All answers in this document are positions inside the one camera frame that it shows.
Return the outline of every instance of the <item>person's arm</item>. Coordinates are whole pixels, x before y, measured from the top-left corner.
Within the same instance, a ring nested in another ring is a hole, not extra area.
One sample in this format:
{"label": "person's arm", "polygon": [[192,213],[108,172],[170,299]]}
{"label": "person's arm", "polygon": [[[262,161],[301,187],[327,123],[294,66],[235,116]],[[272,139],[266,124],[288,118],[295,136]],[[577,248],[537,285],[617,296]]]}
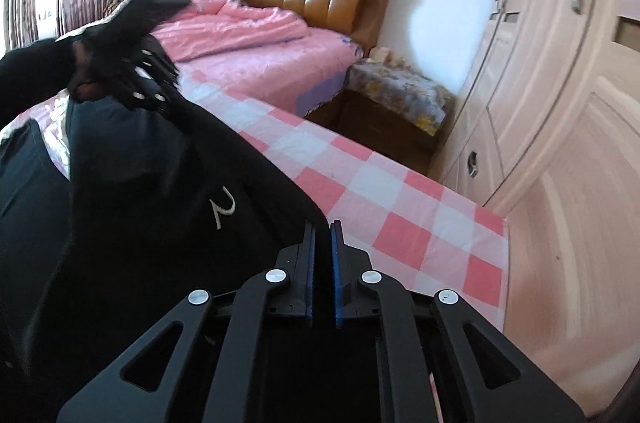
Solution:
{"label": "person's arm", "polygon": [[75,40],[38,40],[0,59],[0,128],[68,85],[76,70]]}

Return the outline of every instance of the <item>checkered tablecloth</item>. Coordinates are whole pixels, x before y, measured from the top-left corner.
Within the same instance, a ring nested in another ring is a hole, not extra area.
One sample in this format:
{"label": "checkered tablecloth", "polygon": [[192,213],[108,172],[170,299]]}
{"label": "checkered tablecloth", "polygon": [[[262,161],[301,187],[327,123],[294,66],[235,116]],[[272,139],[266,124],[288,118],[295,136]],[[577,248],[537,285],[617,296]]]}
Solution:
{"label": "checkered tablecloth", "polygon": [[[503,219],[368,148],[264,102],[188,74],[181,91],[294,180],[329,221],[339,219],[345,242],[366,250],[374,268],[417,292],[454,289],[502,329],[509,259]],[[53,162],[68,176],[61,137],[65,99],[61,94],[34,107],[10,129],[34,117]]]}

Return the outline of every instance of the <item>floral nightstand cover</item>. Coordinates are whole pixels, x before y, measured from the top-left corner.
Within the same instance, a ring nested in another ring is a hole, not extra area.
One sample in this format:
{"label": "floral nightstand cover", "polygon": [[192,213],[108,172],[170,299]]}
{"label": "floral nightstand cover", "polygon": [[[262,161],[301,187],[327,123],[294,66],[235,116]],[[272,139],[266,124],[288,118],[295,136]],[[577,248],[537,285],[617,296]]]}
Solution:
{"label": "floral nightstand cover", "polygon": [[375,62],[351,66],[346,88],[367,96],[432,136],[453,104],[451,93],[430,78]]}

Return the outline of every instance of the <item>wardrobe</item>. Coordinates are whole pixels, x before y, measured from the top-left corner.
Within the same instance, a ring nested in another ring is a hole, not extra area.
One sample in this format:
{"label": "wardrobe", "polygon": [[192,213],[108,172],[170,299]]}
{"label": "wardrobe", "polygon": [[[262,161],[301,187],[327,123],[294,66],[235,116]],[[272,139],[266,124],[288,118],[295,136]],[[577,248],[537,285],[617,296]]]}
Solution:
{"label": "wardrobe", "polygon": [[640,356],[640,0],[495,0],[430,177],[505,217],[505,334],[592,415]]}

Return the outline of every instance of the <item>pink blanket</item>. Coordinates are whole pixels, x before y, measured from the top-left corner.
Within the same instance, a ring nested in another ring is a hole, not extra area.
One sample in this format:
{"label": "pink blanket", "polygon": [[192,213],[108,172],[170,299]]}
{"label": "pink blanket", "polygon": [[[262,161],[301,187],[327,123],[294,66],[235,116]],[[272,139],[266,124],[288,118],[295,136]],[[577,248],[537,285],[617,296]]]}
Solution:
{"label": "pink blanket", "polygon": [[239,0],[193,1],[152,33],[174,62],[309,34],[306,22],[293,11],[242,6]]}

